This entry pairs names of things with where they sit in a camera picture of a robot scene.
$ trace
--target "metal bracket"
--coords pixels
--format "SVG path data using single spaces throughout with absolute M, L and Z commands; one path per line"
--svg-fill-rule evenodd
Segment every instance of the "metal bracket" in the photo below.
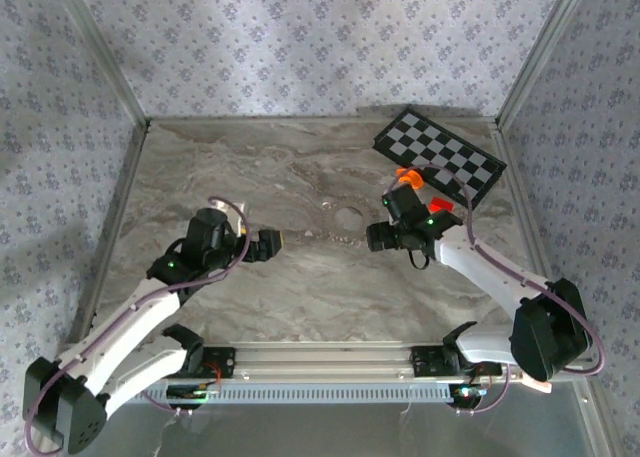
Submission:
M 411 347 L 411 364 L 414 377 L 448 377 L 456 375 L 447 362 L 442 345 Z
M 216 377 L 216 371 L 205 365 L 211 364 L 220 369 L 220 377 L 222 379 L 230 379 L 233 377 L 233 371 L 236 366 L 236 349 L 234 347 L 205 347 L 202 354 L 202 368 L 198 372 L 198 376 Z
M 498 377 L 502 375 L 502 365 L 495 362 L 480 362 L 472 367 L 456 368 L 451 362 L 449 352 L 443 345 L 419 345 L 411 347 L 411 364 L 414 377 L 475 377 L 478 368 L 482 372 L 478 376 Z

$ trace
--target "floral wallpaper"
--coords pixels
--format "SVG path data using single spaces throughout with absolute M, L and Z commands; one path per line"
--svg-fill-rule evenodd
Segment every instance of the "floral wallpaper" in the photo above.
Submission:
M 555 0 L 86 0 L 149 116 L 494 116 Z
M 583 0 L 507 131 L 556 276 L 607 345 L 600 378 L 640 455 L 640 0 Z
M 133 124 L 59 0 L 0 0 L 0 455 L 90 290 Z

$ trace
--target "black and white checkerboard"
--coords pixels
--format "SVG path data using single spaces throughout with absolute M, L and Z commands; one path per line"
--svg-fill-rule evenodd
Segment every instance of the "black and white checkerboard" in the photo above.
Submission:
M 373 148 L 402 167 L 436 164 L 467 184 L 475 208 L 507 165 L 438 124 L 406 109 L 374 138 Z M 424 181 L 456 202 L 467 205 L 460 186 L 449 173 L 419 171 Z

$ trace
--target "red wire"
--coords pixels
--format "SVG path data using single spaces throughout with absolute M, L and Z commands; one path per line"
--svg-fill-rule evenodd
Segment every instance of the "red wire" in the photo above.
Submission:
M 476 369 L 475 369 L 475 375 L 471 378 L 471 380 L 469 381 L 469 385 L 473 384 L 475 382 L 475 380 L 480 377 L 482 374 L 479 372 L 479 370 L 482 370 L 484 375 L 489 377 L 489 386 L 485 387 L 484 390 L 489 390 L 491 388 L 491 386 L 493 385 L 493 378 L 491 376 L 491 372 L 488 372 L 486 367 L 484 366 L 484 364 L 478 364 L 476 365 Z
M 210 362 L 204 362 L 202 364 L 205 367 L 209 367 L 210 369 L 215 370 L 216 372 L 216 380 L 215 380 L 215 384 L 218 384 L 218 392 L 222 393 L 222 371 L 220 370 L 220 367 L 218 367 L 218 364 L 216 363 L 210 363 Z

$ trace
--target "metal frame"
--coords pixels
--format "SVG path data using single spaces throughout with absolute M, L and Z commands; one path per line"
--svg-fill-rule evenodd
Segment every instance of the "metal frame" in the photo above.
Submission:
M 389 117 L 386 115 L 376 114 L 376 115 L 363 115 L 363 116 L 286 116 L 286 115 L 274 115 L 274 116 L 243 116 L 243 117 L 154 117 L 151 120 L 152 125 L 180 125 L 185 122 L 189 123 L 197 123 L 197 124 L 212 124 L 215 125 L 217 123 L 222 124 L 233 124 L 233 123 L 258 123 L 258 124 L 271 124 L 277 121 L 281 121 L 282 119 L 287 119 L 288 122 L 291 123 L 301 123 L 301 124 L 310 124 L 310 123 L 326 123 L 328 121 L 334 121 L 340 124 L 353 124 L 353 123 L 380 123 L 380 124 L 388 124 L 391 120 L 393 120 L 393 116 Z M 495 117 L 447 117 L 447 116 L 433 116 L 430 117 L 436 123 L 439 124 L 450 124 L 450 125 L 465 125 L 465 124 L 491 124 L 495 123 Z
M 147 128 L 148 119 L 142 106 L 136 99 L 133 89 L 122 73 L 107 41 L 102 35 L 91 11 L 84 0 L 61 0 L 82 34 L 89 50 L 96 58 L 98 65 L 104 72 L 107 81 L 113 86 L 120 103 L 133 120 L 139 130 Z
M 220 344 L 236 349 L 234 375 L 225 385 L 243 383 L 282 384 L 460 384 L 463 377 L 414 377 L 410 355 L 417 345 L 406 342 L 238 342 Z M 589 365 L 576 362 L 577 367 Z M 505 377 L 495 378 L 504 382 Z M 512 367 L 513 383 L 526 381 L 522 370 Z M 552 382 L 581 380 L 561 372 Z M 169 384 L 195 384 L 202 379 L 166 379 Z M 481 377 L 480 382 L 488 382 Z
M 522 177 L 516 171 L 516 161 L 513 157 L 511 146 L 497 125 L 494 124 L 490 127 L 491 136 L 498 149 L 498 156 L 507 163 L 507 171 L 505 172 L 507 187 L 511 193 L 515 215 L 525 240 L 529 264 L 536 273 L 551 275 L 549 258 L 542 245 L 538 225 L 533 217 L 531 203 L 524 191 Z M 623 455 L 620 436 L 613 423 L 611 410 L 606 403 L 606 397 L 600 381 L 596 377 L 589 379 L 585 377 L 575 378 L 574 390 L 595 455 Z
M 260 384 L 224 385 L 213 388 L 205 397 L 172 399 L 166 387 L 154 385 L 146 396 L 138 395 L 131 403 L 156 402 L 173 405 L 203 404 L 384 404 L 384 403 L 451 403 L 448 384 L 430 382 L 401 384 Z
M 545 251 L 540 244 L 535 220 L 529 205 L 522 179 L 513 166 L 513 156 L 508 143 L 503 138 L 500 130 L 509 127 L 518 110 L 522 107 L 535 81 L 543 70 L 553 49 L 557 45 L 561 35 L 566 29 L 580 0 L 557 0 L 547 23 L 530 55 L 525 62 L 511 92 L 500 110 L 497 120 L 487 117 L 479 118 L 442 118 L 442 122 L 450 124 L 485 123 L 491 128 L 500 158 L 508 165 L 505 173 L 507 185 L 511 192 L 515 214 L 518 219 L 527 257 L 532 270 L 543 275 L 550 275 L 550 266 Z M 132 118 L 139 131 L 146 131 L 148 119 L 144 110 L 137 101 L 131 86 L 122 70 L 118 66 L 109 46 L 100 32 L 84 0 L 62 0 L 68 9 L 72 19 L 77 25 L 83 38 L 94 53 L 107 80 L 111 83 L 122 102 L 127 113 Z M 253 120 L 273 121 L 275 118 L 258 118 Z M 304 122 L 314 120 L 327 121 L 325 118 L 299 118 Z M 210 119 L 219 122 L 232 122 L 234 119 Z M 387 117 L 353 117 L 336 119 L 345 122 L 363 121 L 388 121 Z M 183 122 L 185 119 L 157 119 L 154 124 L 171 124 Z M 142 152 L 144 139 L 140 139 L 140 146 L 135 149 L 132 166 L 125 180 L 125 189 L 120 207 L 116 213 L 107 248 L 102 259 L 96 283 L 82 322 L 80 338 L 86 336 L 91 328 L 91 320 L 94 310 L 97 308 L 100 293 L 102 291 L 106 272 L 109 267 L 115 241 L 120 231 L 122 217 L 128 200 L 129 191 L 134 180 L 138 160 Z M 311 380 L 311 376 L 317 381 L 324 379 L 327 383 L 357 380 L 359 382 L 385 382 L 389 385 L 399 382 L 417 382 L 413 379 L 413 370 L 408 362 L 408 348 L 410 344 L 398 342 L 367 342 L 367 343 L 323 343 L 323 344 L 234 344 L 238 347 L 238 367 L 236 378 L 232 385 L 243 385 L 257 381 L 274 382 L 288 381 L 304 383 Z M 521 375 L 517 372 L 514 379 L 518 381 Z M 587 427 L 594 453 L 598 456 L 622 455 L 622 446 L 613 425 L 611 414 L 606 406 L 604 393 L 600 383 L 596 379 L 576 378 L 568 374 L 559 374 L 554 381 L 570 380 L 574 383 L 576 398 L 580 403 L 582 417 Z M 40 433 L 36 433 L 35 441 L 43 451 L 54 450 L 55 445 L 42 439 Z
M 518 111 L 529 96 L 533 85 L 542 73 L 544 66 L 549 61 L 558 41 L 571 22 L 578 4 L 581 0 L 556 0 L 551 14 L 538 34 L 536 42 L 525 61 L 513 87 L 498 112 L 497 123 L 500 130 L 504 131 L 516 118 Z

